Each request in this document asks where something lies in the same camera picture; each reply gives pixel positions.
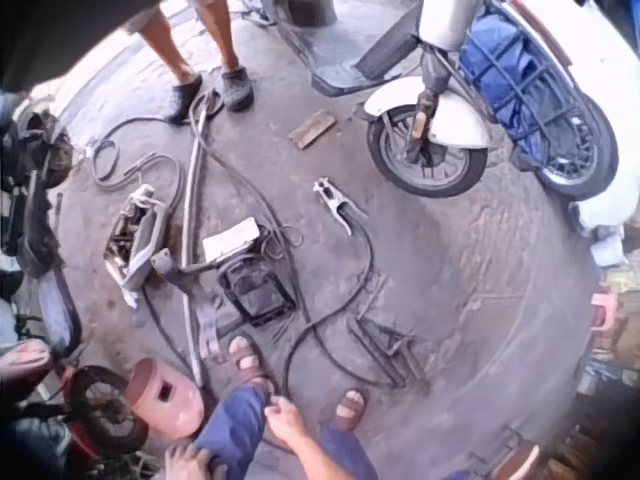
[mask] motorcycle wheel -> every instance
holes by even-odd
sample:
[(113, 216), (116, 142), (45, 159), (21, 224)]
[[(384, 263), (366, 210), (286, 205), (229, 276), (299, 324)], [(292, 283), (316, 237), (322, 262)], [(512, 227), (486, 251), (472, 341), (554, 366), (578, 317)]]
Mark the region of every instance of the motorcycle wheel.
[(577, 201), (604, 192), (618, 171), (618, 145), (613, 129), (600, 107), (590, 98), (583, 98), (593, 118), (593, 131), (588, 132), (586, 139), (580, 139), (592, 149), (590, 161), (572, 168), (566, 160), (553, 158), (547, 168), (536, 170), (542, 184)]
[(367, 146), (380, 173), (405, 192), (429, 198), (455, 197), (478, 183), (487, 166), (489, 152), (486, 148), (449, 147), (445, 160), (433, 168), (411, 165), (396, 158), (396, 152), (404, 148), (414, 113), (413, 105), (403, 105), (386, 112), (384, 115), (388, 116), (392, 133), (382, 117), (369, 124)]
[(126, 388), (124, 378), (97, 365), (83, 367), (71, 377), (71, 409), (88, 440), (104, 457), (140, 450), (149, 434), (149, 426), (131, 411)]

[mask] metal bar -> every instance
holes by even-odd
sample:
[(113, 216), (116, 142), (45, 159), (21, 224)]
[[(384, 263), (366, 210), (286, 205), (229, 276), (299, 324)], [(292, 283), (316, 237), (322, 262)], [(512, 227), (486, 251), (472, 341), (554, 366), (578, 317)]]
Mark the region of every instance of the metal bar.
[[(204, 136), (204, 126), (206, 125), (207, 109), (211, 95), (208, 94), (202, 102), (202, 110), (198, 119), (198, 132)], [(180, 264), (182, 268), (193, 263), (193, 230), (194, 230), (194, 210), (196, 201), (197, 179), (200, 174), (200, 162), (202, 160), (202, 151), (198, 139), (193, 142), (193, 150), (191, 151), (191, 159), (189, 160), (189, 173), (187, 175), (187, 185), (184, 197), (184, 218), (182, 228), (182, 251), (180, 252)], [(187, 346), (189, 348), (189, 359), (191, 362), (191, 372), (193, 379), (198, 387), (204, 385), (202, 375), (202, 363), (198, 342), (196, 342), (194, 332), (194, 315), (193, 305), (188, 295), (182, 294), (182, 311), (184, 314), (184, 326), (187, 334)]]

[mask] black shoe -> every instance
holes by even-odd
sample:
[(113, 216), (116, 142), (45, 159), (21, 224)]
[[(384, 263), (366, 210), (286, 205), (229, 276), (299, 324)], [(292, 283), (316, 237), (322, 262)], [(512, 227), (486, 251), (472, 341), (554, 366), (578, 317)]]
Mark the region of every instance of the black shoe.
[(184, 122), (189, 114), (189, 107), (198, 96), (201, 86), (202, 75), (198, 74), (193, 81), (173, 87), (176, 109), (171, 115), (165, 117), (167, 122), (176, 125)]
[(222, 74), (222, 100), (232, 112), (249, 108), (253, 103), (253, 87), (244, 67)]

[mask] tire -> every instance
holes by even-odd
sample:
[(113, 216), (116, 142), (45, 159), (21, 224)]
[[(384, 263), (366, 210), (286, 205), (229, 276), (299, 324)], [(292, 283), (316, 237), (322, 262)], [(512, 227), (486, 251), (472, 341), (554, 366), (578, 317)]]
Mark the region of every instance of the tire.
[[(397, 121), (405, 119), (408, 115), (412, 116), (414, 112), (414, 105), (403, 105), (392, 108), (386, 112), (386, 114), (389, 116), (391, 125), (395, 126)], [(389, 158), (388, 152), (386, 152), (386, 149), (383, 147), (385, 144), (384, 136), (388, 136), (388, 133), (382, 117), (369, 123), (367, 129), (367, 147), (369, 148), (373, 163), (375, 163), (380, 173), (382, 173), (387, 180), (412, 195), (428, 198), (447, 198), (461, 195), (480, 181), (487, 166), (487, 158), (489, 156), (488, 149), (460, 149), (466, 152), (468, 165), (460, 178), (456, 179), (455, 183), (441, 187), (412, 183), (398, 175), (391, 167), (390, 164), (394, 162), (394, 160)]]
[(97, 365), (83, 367), (71, 377), (69, 403), (78, 412), (79, 423), (91, 444), (104, 457), (116, 457), (136, 452), (142, 448), (149, 434), (146, 423), (130, 412), (133, 419), (131, 428), (125, 435), (113, 435), (100, 419), (87, 409), (87, 392), (97, 384), (107, 384), (124, 398), (127, 381), (117, 373)]
[(618, 172), (618, 144), (613, 129), (600, 107), (588, 97), (584, 97), (591, 110), (595, 131), (594, 144), (597, 145), (595, 168), (580, 183), (566, 185), (558, 183), (546, 170), (536, 170), (538, 180), (551, 190), (570, 197), (576, 201), (587, 200), (604, 192)]

